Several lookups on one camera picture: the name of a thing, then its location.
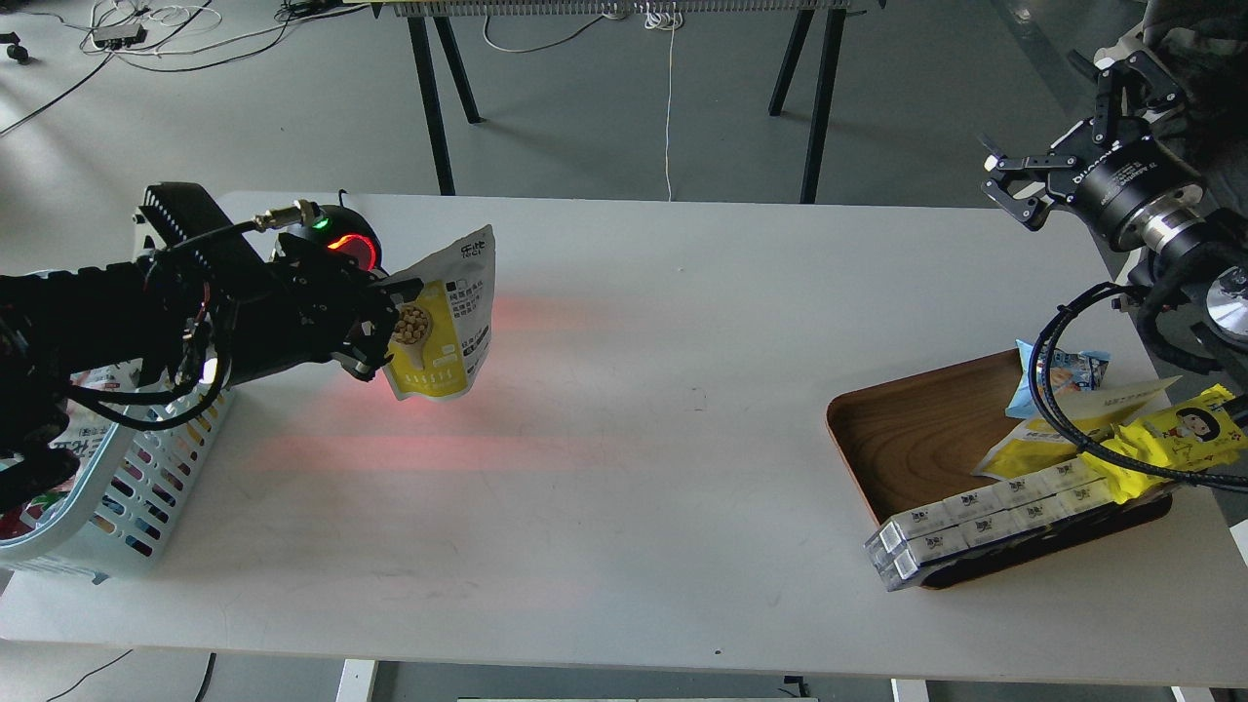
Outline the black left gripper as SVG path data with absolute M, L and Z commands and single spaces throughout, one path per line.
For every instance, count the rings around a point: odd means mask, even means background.
M 223 363 L 230 383 L 246 383 L 305 363 L 339 363 L 371 381 L 393 360 L 398 305 L 423 292 L 419 277 L 362 271 L 290 232 L 261 259 L 237 234 L 223 241 Z

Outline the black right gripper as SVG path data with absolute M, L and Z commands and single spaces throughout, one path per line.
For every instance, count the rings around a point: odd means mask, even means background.
M 980 132 L 987 151 L 980 190 L 1030 231 L 1038 231 L 1056 205 L 1116 254 L 1162 254 L 1206 219 L 1199 174 L 1151 136 L 1151 125 L 1186 107 L 1189 92 L 1147 50 L 1101 67 L 1080 52 L 1068 52 L 1067 62 L 1096 85 L 1092 115 L 1047 155 L 1007 157 Z

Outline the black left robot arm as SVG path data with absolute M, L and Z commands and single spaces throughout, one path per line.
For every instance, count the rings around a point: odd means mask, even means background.
M 338 205 L 298 200 L 233 222 L 201 185 L 162 182 L 136 222 L 156 244 L 131 262 L 2 279 L 4 511 L 79 471 L 52 445 L 67 405 L 161 431 L 223 388 L 302 363 L 369 381 L 424 286 L 383 272 L 373 229 Z

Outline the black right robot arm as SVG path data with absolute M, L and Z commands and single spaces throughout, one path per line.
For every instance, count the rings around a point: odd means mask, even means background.
M 1186 90 L 1146 50 L 1070 62 L 1096 86 L 1092 114 L 1040 155 L 1010 157 L 985 139 L 982 191 L 1030 231 L 1060 209 L 1114 252 L 1139 254 L 1127 281 L 1151 353 L 1244 383 L 1246 217 L 1203 214 L 1204 179 L 1151 127 L 1186 105 Z

